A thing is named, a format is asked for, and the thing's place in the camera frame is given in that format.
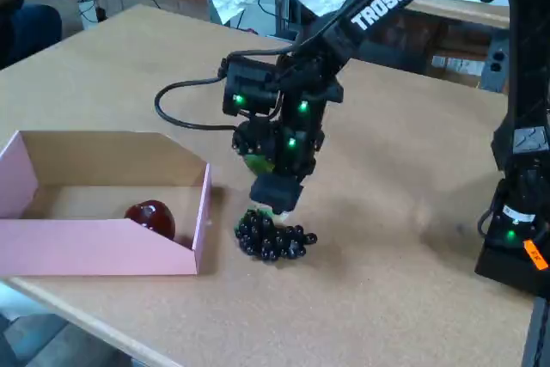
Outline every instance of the box flap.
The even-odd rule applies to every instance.
[[[201,186],[205,162],[153,132],[21,133],[45,186]]]
[[[38,188],[21,134],[16,132],[0,152],[0,218],[18,218]]]
[[[196,274],[194,252],[129,219],[2,221],[0,277]]]

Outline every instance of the green led light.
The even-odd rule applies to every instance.
[[[233,95],[233,101],[239,106],[244,105],[244,96],[242,95]]]
[[[306,113],[308,111],[308,106],[309,104],[307,101],[302,101],[298,106],[298,112]]]

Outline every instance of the red apple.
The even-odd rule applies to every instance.
[[[169,240],[175,237],[174,216],[169,208],[161,201],[150,199],[128,208],[124,218],[130,218],[145,228],[155,231]]]

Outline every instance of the floor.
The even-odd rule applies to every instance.
[[[4,326],[2,367],[132,366],[124,353],[56,315],[29,315],[0,323]]]

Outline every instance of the metal bracket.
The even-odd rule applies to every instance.
[[[547,300],[536,298],[523,349],[522,367],[550,365],[550,325],[547,321]]]
[[[495,30],[489,56],[481,73],[480,89],[502,93],[508,78],[509,56],[509,31]]]

